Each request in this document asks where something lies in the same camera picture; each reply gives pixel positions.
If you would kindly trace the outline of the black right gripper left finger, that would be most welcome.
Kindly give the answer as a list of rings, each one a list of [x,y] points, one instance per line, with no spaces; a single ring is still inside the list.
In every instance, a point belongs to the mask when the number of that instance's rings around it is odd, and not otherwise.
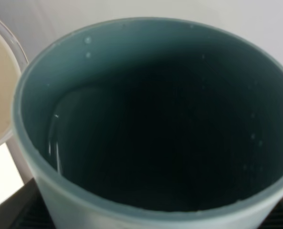
[[[0,229],[54,229],[34,179],[0,204]]]

